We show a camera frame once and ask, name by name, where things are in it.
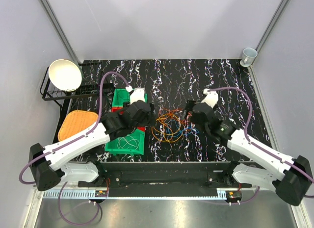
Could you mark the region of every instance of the white mug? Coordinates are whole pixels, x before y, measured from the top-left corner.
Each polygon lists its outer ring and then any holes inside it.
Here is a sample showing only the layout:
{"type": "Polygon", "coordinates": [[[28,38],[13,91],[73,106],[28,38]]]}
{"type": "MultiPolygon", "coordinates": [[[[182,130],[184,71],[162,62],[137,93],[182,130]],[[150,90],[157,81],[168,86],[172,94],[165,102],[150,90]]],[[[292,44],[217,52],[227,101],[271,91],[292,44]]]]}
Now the white mug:
{"type": "Polygon", "coordinates": [[[243,50],[242,59],[240,65],[243,67],[249,67],[257,56],[257,51],[253,48],[246,48],[243,50]]]}

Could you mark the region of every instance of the gray wall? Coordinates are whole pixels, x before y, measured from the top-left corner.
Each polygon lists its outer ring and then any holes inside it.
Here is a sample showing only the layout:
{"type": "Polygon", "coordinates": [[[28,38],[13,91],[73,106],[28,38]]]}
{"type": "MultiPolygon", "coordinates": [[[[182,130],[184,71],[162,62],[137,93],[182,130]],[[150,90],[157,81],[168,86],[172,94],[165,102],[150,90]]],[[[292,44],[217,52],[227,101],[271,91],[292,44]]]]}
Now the gray wall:
{"type": "MultiPolygon", "coordinates": [[[[303,155],[314,171],[313,5],[291,0],[253,68],[280,151],[303,155]]],[[[314,200],[305,203],[314,224],[314,200]]]]}
{"type": "Polygon", "coordinates": [[[19,172],[31,145],[51,144],[58,120],[40,82],[52,61],[68,55],[38,0],[0,0],[0,14],[0,227],[17,228],[31,189],[19,172]]]}
{"type": "Polygon", "coordinates": [[[280,0],[49,0],[80,60],[238,58],[280,0]]]}

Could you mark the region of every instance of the black marble surface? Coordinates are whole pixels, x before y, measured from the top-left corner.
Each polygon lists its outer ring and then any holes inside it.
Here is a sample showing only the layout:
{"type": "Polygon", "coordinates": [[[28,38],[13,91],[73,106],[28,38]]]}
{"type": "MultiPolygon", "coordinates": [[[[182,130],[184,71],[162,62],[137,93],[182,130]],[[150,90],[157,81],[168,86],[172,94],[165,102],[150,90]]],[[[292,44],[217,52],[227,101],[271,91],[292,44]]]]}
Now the black marble surface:
{"type": "MultiPolygon", "coordinates": [[[[186,100],[202,100],[204,88],[225,86],[244,90],[253,104],[253,117],[248,133],[262,143],[271,146],[262,118],[253,84],[246,68],[236,59],[183,59],[183,60],[104,60],[98,65],[84,66],[86,80],[100,80],[104,73],[115,71],[122,74],[132,87],[144,87],[148,102],[160,109],[184,108],[186,100]]],[[[108,78],[116,88],[124,88],[117,76],[108,78]]],[[[233,120],[244,128],[248,117],[248,102],[236,91],[220,91],[217,113],[233,120]]],[[[104,98],[103,113],[110,110],[112,94],[104,98]]],[[[71,110],[98,112],[98,97],[74,99],[71,110]]],[[[215,145],[203,133],[183,136],[176,143],[160,142],[146,128],[144,155],[112,156],[104,152],[104,145],[73,159],[74,161],[243,161],[243,155],[215,145]]]]}

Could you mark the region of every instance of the metal floor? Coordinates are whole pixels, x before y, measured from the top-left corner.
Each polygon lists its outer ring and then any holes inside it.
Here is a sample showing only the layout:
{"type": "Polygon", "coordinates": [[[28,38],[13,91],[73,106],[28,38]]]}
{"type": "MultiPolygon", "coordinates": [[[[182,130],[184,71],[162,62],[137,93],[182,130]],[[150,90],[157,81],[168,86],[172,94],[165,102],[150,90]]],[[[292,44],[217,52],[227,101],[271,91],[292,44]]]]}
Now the metal floor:
{"type": "MultiPolygon", "coordinates": [[[[253,195],[243,191],[244,199],[253,195]]],[[[67,213],[82,200],[61,200],[67,213]]],[[[107,200],[101,204],[103,218],[93,228],[296,228],[291,207],[275,193],[261,191],[257,198],[240,206],[218,206],[204,201],[107,200]]],[[[96,207],[84,204],[67,219],[84,223],[96,207]]],[[[43,199],[37,228],[72,228],[60,219],[56,199],[43,199]]]]}

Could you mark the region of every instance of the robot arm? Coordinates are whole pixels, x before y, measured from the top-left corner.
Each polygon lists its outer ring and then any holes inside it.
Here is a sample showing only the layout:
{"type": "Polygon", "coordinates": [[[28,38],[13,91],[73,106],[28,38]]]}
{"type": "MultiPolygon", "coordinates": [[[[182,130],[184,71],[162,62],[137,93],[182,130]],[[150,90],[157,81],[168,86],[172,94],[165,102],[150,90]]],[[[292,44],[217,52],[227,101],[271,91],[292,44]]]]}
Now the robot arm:
{"type": "Polygon", "coordinates": [[[231,168],[227,170],[229,176],[239,183],[248,183],[274,191],[285,202],[294,206],[299,205],[311,182],[298,171],[285,164],[284,161],[295,165],[312,176],[309,161],[302,156],[295,159],[275,151],[250,137],[252,143],[265,149],[265,152],[261,151],[247,141],[244,130],[230,120],[218,119],[215,115],[218,94],[215,91],[205,89],[203,94],[206,97],[201,102],[187,101],[185,117],[188,112],[192,112],[191,121],[206,132],[210,140],[249,157],[264,168],[253,168],[234,162],[231,164],[231,168]],[[267,152],[278,155],[282,158],[282,161],[272,157],[267,152]]]}
{"type": "Polygon", "coordinates": [[[76,156],[98,146],[124,137],[135,131],[137,127],[148,126],[155,119],[154,105],[145,103],[143,88],[132,91],[131,103],[114,113],[106,113],[96,126],[89,128],[44,148],[35,144],[30,148],[29,161],[41,154],[48,153],[44,158],[33,163],[30,167],[39,191],[53,188],[63,181],[92,182],[99,177],[99,169],[92,162],[69,162],[76,156]]]}

